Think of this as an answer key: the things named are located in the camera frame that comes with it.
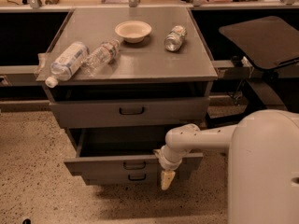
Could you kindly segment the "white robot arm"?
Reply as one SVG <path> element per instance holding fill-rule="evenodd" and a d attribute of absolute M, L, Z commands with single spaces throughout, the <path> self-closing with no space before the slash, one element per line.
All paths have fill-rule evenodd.
<path fill-rule="evenodd" d="M 236 125 L 170 130 L 154 151 L 163 190 L 193 149 L 228 151 L 228 224 L 299 224 L 298 114 L 266 109 Z"/>

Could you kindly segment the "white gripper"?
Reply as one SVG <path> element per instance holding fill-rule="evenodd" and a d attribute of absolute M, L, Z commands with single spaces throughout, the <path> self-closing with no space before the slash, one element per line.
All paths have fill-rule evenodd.
<path fill-rule="evenodd" d="M 161 171 L 161 189 L 167 190 L 174 180 L 175 170 L 182 163 L 183 151 L 164 145 L 161 149 L 154 149 L 153 153 L 164 169 L 164 171 Z"/>

